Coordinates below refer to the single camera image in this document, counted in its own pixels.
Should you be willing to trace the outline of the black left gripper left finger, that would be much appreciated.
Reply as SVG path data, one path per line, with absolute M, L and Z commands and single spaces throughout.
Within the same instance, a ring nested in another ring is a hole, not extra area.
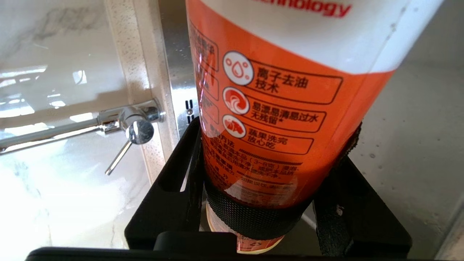
M 161 233 L 199 230 L 204 173 L 202 131 L 195 118 L 126 226 L 129 249 L 153 250 Z

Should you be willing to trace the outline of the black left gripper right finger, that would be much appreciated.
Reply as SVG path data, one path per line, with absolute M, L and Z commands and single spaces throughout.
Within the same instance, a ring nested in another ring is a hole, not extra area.
M 323 256 L 408 256 L 412 238 L 348 157 L 361 126 L 319 187 L 313 210 Z

